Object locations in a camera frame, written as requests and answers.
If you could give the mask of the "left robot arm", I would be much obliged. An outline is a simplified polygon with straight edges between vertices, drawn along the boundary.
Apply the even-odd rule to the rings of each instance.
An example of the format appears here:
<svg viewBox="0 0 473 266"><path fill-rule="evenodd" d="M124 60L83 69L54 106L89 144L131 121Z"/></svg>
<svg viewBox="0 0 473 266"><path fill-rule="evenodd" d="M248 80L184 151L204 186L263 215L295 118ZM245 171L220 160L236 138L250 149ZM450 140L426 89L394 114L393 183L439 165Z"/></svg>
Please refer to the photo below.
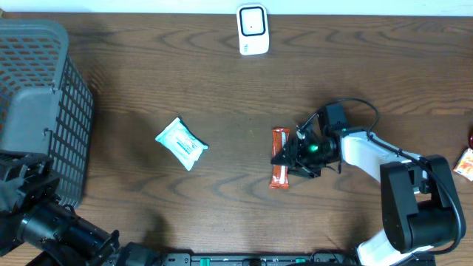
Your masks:
<svg viewBox="0 0 473 266"><path fill-rule="evenodd" d="M31 265L161 265L157 252L102 230L61 205L61 178L45 154L1 154L1 255L24 243L41 253Z"/></svg>

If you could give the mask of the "red Topps candy bar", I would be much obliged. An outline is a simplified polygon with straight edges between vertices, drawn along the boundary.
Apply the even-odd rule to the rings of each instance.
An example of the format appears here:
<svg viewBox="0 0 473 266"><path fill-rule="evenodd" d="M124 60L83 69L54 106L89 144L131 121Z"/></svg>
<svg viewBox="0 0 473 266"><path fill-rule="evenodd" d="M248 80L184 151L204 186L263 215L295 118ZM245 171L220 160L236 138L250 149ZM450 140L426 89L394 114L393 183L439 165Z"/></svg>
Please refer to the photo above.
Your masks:
<svg viewBox="0 0 473 266"><path fill-rule="evenodd" d="M272 131L272 156L275 157L289 140L289 128L275 128ZM289 189L287 166L273 164L273 175L269 185L271 189Z"/></svg>

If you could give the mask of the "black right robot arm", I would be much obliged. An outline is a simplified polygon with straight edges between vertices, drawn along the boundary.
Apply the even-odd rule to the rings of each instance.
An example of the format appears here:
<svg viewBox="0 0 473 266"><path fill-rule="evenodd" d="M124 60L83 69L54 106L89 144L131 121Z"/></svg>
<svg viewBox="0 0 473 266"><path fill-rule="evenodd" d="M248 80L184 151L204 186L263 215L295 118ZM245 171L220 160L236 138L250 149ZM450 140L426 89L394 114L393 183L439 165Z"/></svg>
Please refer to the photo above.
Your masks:
<svg viewBox="0 0 473 266"><path fill-rule="evenodd" d="M355 249L353 265L433 265L466 234L466 221L447 160L406 152L371 127L351 126L341 101L312 114L295 134L273 130L271 187L287 188L289 175L320 177L346 163L379 182L383 228Z"/></svg>

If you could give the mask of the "teal wet wipes packet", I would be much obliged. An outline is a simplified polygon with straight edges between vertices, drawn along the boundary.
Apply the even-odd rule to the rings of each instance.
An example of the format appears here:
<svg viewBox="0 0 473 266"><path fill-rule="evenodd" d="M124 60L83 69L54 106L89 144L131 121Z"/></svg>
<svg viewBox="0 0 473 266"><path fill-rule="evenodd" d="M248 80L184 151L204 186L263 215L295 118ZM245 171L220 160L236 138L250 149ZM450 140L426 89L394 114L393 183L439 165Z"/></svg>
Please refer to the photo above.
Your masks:
<svg viewBox="0 0 473 266"><path fill-rule="evenodd" d="M190 171L208 146L198 140L176 117L156 136L155 140L164 145Z"/></svg>

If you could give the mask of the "green lidded white jar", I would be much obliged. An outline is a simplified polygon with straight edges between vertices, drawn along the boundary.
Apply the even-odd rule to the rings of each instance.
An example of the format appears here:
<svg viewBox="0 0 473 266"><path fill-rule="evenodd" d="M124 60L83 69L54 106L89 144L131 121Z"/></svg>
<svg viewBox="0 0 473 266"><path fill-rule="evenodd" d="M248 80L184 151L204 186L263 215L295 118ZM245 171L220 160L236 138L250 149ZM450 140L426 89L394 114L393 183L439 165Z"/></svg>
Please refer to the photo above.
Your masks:
<svg viewBox="0 0 473 266"><path fill-rule="evenodd" d="M473 149L473 129L471 129L470 132L469 132L468 143L469 143L469 148Z"/></svg>

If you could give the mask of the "orange Kleenex tissue pack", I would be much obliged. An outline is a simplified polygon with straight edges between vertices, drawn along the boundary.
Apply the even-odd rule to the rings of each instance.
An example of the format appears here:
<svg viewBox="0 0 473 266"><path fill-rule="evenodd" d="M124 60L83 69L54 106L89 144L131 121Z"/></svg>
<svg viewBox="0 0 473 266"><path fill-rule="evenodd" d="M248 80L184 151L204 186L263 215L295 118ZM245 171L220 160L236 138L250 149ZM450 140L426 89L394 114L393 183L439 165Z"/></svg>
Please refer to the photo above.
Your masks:
<svg viewBox="0 0 473 266"><path fill-rule="evenodd" d="M473 180L473 152L471 148L467 148L460 156L453 171L467 180Z"/></svg>

